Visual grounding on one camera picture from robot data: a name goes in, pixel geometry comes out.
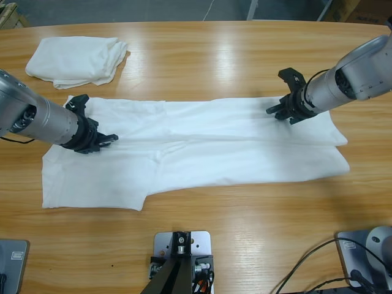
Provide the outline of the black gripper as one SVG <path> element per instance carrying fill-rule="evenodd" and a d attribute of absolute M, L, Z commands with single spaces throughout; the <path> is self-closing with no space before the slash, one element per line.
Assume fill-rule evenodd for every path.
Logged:
<path fill-rule="evenodd" d="M 317 114 L 305 106 L 303 90 L 297 90 L 279 99 L 279 104 L 266 109 L 269 115 L 275 114 L 278 120 L 288 120 L 291 125 L 313 118 Z"/>
<path fill-rule="evenodd" d="M 98 122 L 77 115 L 77 131 L 72 136 L 70 141 L 61 146 L 65 149 L 70 149 L 76 153 L 89 154 L 98 152 L 100 148 L 108 147 L 112 141 L 118 140 L 116 134 L 104 135 L 97 131 Z"/>

